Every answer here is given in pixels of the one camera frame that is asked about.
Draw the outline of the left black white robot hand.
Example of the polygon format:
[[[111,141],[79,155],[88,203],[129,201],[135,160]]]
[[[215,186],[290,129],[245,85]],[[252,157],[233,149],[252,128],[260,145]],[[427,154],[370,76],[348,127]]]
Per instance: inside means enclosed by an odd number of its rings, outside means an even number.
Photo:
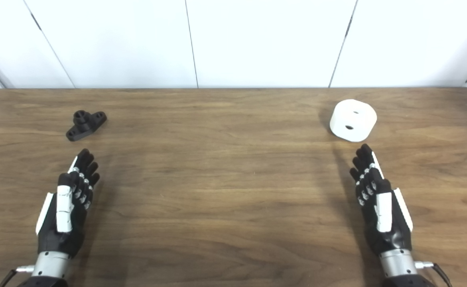
[[[98,164],[89,149],[75,156],[58,177],[57,190],[47,193],[35,232],[38,253],[60,252],[74,258],[85,240],[85,221],[100,180]]]

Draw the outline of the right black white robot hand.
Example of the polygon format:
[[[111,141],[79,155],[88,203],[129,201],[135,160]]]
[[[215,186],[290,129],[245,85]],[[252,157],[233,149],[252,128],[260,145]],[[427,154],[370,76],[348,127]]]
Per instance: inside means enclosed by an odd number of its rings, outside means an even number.
[[[365,222],[365,238],[373,253],[412,251],[413,223],[399,189],[384,177],[374,151],[363,144],[353,158],[350,175]]]

